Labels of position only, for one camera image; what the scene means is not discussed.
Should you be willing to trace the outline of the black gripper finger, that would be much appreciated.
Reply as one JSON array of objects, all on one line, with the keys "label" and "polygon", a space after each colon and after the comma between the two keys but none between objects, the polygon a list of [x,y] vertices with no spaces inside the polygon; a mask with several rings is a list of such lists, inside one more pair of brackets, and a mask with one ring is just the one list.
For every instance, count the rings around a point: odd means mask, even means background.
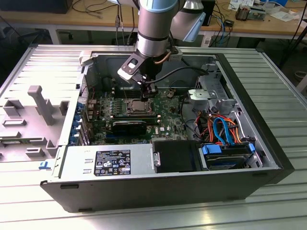
[{"label": "black gripper finger", "polygon": [[147,85],[147,90],[146,90],[146,98],[152,99],[158,94],[158,88],[154,83],[148,84]]},{"label": "black gripper finger", "polygon": [[148,87],[145,81],[141,82],[140,90],[141,90],[141,97],[140,97],[141,101],[148,101],[148,96],[147,96]]}]

